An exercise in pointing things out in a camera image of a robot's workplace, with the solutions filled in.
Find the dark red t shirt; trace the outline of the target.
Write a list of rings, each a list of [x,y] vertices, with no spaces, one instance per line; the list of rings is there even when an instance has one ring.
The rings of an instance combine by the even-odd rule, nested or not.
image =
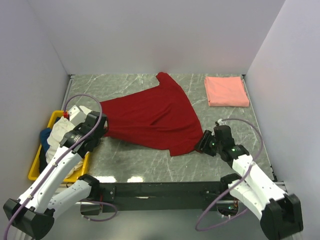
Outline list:
[[[172,157],[188,154],[203,136],[201,123],[184,90],[167,73],[159,85],[102,101],[108,117],[106,136],[144,147],[169,150]]]

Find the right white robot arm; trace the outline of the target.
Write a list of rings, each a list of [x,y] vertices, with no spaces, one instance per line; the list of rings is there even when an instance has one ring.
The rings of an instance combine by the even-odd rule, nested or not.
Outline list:
[[[235,143],[229,126],[206,130],[195,149],[210,156],[219,155],[235,171],[221,178],[220,196],[205,209],[206,213],[220,199],[234,197],[257,217],[269,240],[282,240],[304,229],[299,198],[285,192],[261,170],[249,151]]]

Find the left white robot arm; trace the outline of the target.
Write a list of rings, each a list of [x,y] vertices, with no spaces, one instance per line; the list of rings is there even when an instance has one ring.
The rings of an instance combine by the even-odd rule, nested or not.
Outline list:
[[[3,210],[9,225],[27,234],[34,240],[43,239],[54,225],[55,219],[76,202],[100,198],[100,182],[84,174],[66,190],[56,190],[67,174],[92,152],[107,132],[107,116],[92,111],[84,122],[67,132],[51,162],[36,181],[18,199],[8,199]]]

